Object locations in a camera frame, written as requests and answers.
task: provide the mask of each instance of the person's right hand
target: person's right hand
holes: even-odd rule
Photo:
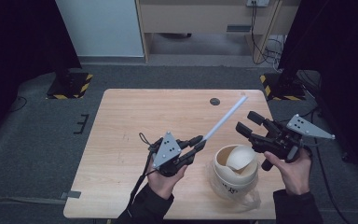
[[[268,151],[264,152],[267,160],[281,172],[288,195],[301,195],[310,191],[310,156],[304,148],[301,148],[299,153],[300,156],[296,161],[286,163],[274,154]]]

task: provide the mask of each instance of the sleeve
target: sleeve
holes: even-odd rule
[[[115,224],[157,224],[167,214],[173,203],[173,195],[168,200],[159,197],[146,184],[136,195],[130,209],[123,211]]]
[[[308,192],[289,196],[285,189],[273,193],[277,224],[319,224],[324,223],[313,195]]]

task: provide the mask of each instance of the white light stick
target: white light stick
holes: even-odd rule
[[[219,122],[217,122],[214,127],[202,138],[202,141],[208,140],[247,99],[247,96],[242,96],[242,98],[234,106],[232,106],[232,108],[225,114],[225,116],[222,117]]]

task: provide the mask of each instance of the black curtain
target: black curtain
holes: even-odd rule
[[[358,1],[302,0],[280,68],[316,70],[316,99],[349,159],[358,161]]]
[[[81,68],[54,0],[0,0],[0,121],[31,78]]]

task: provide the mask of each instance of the wooden table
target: wooden table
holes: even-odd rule
[[[246,118],[254,110],[271,119],[262,91],[243,90],[107,90],[94,121],[89,141],[79,164],[64,215],[72,218],[116,218],[126,207],[147,157],[143,133],[155,142],[167,131],[175,138],[205,135],[246,94],[248,100],[210,138],[185,177],[176,185],[175,200],[166,219],[274,219],[272,191],[282,189],[279,171],[259,170],[259,209],[242,212],[231,201],[219,198],[206,177],[206,165],[221,147],[248,140],[235,131],[241,121],[255,133],[267,131]],[[218,98],[220,105],[211,105]],[[258,154],[262,162],[265,158]]]

